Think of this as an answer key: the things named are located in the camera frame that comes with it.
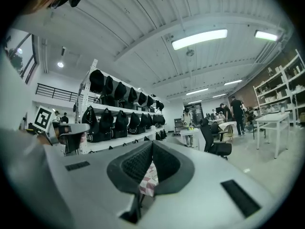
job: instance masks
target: white wall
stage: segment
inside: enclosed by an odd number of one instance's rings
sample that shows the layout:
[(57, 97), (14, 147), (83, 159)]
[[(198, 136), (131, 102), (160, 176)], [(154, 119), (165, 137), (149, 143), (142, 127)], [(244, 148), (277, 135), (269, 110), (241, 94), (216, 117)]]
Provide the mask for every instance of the white wall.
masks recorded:
[(181, 118), (184, 106), (182, 99), (174, 99), (170, 103), (164, 103), (162, 114), (165, 118), (165, 130), (173, 131), (175, 127), (174, 119)]
[(216, 108), (220, 107), (220, 104), (228, 105), (227, 98), (217, 98), (217, 99), (201, 102), (203, 115), (206, 116), (206, 114), (211, 114), (212, 109), (216, 111)]

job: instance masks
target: office chair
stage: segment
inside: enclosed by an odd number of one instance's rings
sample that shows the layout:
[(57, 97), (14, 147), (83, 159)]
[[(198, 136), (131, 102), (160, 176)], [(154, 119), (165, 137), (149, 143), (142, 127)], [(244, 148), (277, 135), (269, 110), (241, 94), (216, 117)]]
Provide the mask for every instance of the office chair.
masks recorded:
[(205, 139), (204, 151), (207, 153), (219, 155), (222, 158), (228, 160), (228, 158), (224, 157), (224, 156), (228, 156), (231, 154), (232, 145), (230, 143), (226, 143), (226, 142), (214, 142), (214, 138), (213, 138), (210, 126), (208, 124), (209, 124), (209, 121), (207, 119), (201, 120), (200, 130)]

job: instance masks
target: fluorescent light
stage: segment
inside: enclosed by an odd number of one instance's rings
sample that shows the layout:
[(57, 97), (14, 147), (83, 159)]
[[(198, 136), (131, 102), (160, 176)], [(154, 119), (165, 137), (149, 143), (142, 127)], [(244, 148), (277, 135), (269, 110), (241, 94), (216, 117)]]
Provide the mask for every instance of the fluorescent light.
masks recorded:
[(220, 96), (224, 96), (224, 95), (226, 95), (226, 94), (220, 94), (220, 95), (217, 95), (217, 96), (214, 96), (214, 97), (220, 97)]
[(234, 83), (238, 83), (238, 82), (241, 82), (242, 80), (237, 80), (237, 81), (233, 81), (233, 82), (227, 82), (224, 84), (225, 85), (229, 85), (229, 84), (234, 84)]
[(198, 101), (190, 102), (190, 103), (188, 103), (188, 104), (199, 103), (199, 102), (201, 102), (201, 101), (202, 101), (202, 100), (198, 100)]
[(199, 42), (205, 42), (213, 39), (219, 39), (219, 38), (226, 38), (227, 37), (228, 30), (216, 30), (216, 31), (208, 31), (196, 34), (194, 36), (188, 36), (185, 38), (182, 38), (180, 40), (172, 42), (174, 50), (178, 50)]
[(206, 90), (208, 90), (208, 88), (201, 89), (201, 90), (198, 90), (198, 91), (195, 91), (195, 92), (191, 92), (191, 93), (187, 93), (186, 95), (196, 94), (196, 93), (203, 92), (203, 91), (206, 91)]
[(256, 38), (262, 38), (262, 39), (267, 39), (271, 41), (276, 41), (277, 40), (277, 35), (273, 35), (270, 33), (262, 32), (262, 31), (256, 31), (255, 35)]
[(62, 67), (63, 67), (63, 63), (62, 63), (62, 62), (58, 62), (58, 63), (57, 63), (57, 66), (60, 67), (60, 68), (62, 68)]

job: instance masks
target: white table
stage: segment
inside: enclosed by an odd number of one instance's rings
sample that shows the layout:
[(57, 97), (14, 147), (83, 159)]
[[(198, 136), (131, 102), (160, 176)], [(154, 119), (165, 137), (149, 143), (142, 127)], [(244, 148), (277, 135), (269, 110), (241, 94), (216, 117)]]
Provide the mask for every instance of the white table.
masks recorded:
[(191, 131), (189, 131), (187, 129), (181, 130), (180, 131), (181, 141), (184, 143), (183, 137), (186, 136), (186, 135), (195, 135), (196, 138), (197, 138), (197, 144), (198, 144), (197, 150), (200, 150), (200, 141), (199, 141), (200, 132), (201, 131), (198, 128), (194, 128), (194, 130), (191, 130)]
[(275, 147), (275, 155), (274, 158), (277, 158), (278, 151), (280, 148), (280, 134), (286, 127), (288, 127), (288, 137), (287, 143), (289, 139), (290, 125), (289, 125), (289, 113), (276, 113), (276, 114), (267, 114), (261, 118), (256, 119), (257, 122), (257, 149), (259, 149), (259, 130), (267, 129), (267, 130), (275, 130), (276, 131), (276, 147)]

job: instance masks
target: ceiling beam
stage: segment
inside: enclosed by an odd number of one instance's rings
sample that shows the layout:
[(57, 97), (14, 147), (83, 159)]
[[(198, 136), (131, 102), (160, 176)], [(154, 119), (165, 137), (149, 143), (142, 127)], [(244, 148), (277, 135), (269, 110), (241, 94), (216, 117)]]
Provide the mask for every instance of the ceiling beam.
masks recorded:
[[(269, 29), (285, 31), (284, 28), (278, 27), (277, 24), (273, 24), (268, 20), (263, 18), (258, 18), (253, 15), (247, 14), (238, 14), (238, 13), (210, 13), (210, 14), (199, 14), (195, 16), (190, 16), (183, 19), (184, 27), (191, 26), (202, 26), (202, 25), (211, 25), (211, 24), (226, 24), (226, 23), (245, 23), (252, 25), (260, 25), (265, 26)], [(114, 61), (121, 60), (124, 56), (127, 56), (137, 49), (143, 47), (143, 45), (160, 38), (168, 33), (172, 33), (173, 31), (181, 30), (180, 20), (173, 21), (164, 26), (159, 27), (156, 30), (147, 33), (143, 37), (137, 39), (133, 44), (126, 47), (123, 51), (121, 51), (115, 58)]]
[[(222, 64), (216, 64), (212, 67), (205, 67), (196, 71), (192, 71), (192, 76), (197, 76), (197, 75), (201, 75), (203, 73), (207, 73), (207, 72), (211, 72), (211, 71), (217, 71), (217, 70), (221, 70), (221, 69), (227, 69), (227, 68), (231, 68), (231, 67), (236, 67), (236, 66), (244, 66), (244, 67), (251, 67), (251, 65), (253, 65), (255, 62), (255, 59), (251, 59), (251, 60), (241, 60), (241, 61), (236, 61), (236, 62), (230, 62), (230, 63), (222, 63)], [(155, 83), (151, 86), (151, 88), (157, 88), (160, 86), (164, 86), (176, 81), (180, 81), (186, 78), (191, 77), (190, 73), (185, 73), (185, 74), (181, 74), (178, 75), (176, 77), (172, 77), (170, 79), (167, 79), (165, 81), (162, 82), (158, 82)]]

